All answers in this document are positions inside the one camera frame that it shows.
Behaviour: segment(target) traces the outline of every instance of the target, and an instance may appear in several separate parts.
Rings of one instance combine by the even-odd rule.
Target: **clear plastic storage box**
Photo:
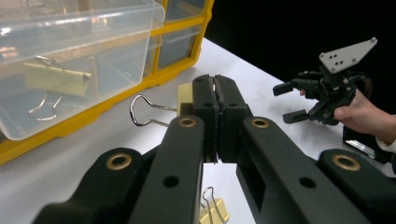
[[[0,130],[11,140],[138,85],[164,21],[149,0],[22,3],[0,3]]]
[[[199,58],[214,0],[1,0],[0,165]]]

